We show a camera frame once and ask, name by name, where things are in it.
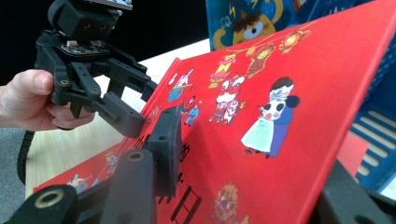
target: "gray carpet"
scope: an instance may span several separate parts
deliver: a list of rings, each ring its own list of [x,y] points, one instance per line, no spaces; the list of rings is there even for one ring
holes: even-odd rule
[[[22,129],[0,128],[0,224],[8,221],[23,204],[25,188],[17,175]]]

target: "red book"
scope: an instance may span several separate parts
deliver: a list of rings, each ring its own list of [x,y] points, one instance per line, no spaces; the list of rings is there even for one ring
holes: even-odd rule
[[[158,199],[159,223],[305,223],[395,33],[395,9],[374,1],[176,59],[142,110],[140,137],[111,155],[135,148],[161,111],[181,105],[180,181],[176,198]],[[96,172],[103,181],[107,153],[55,179]],[[95,160],[101,169],[83,170]]]

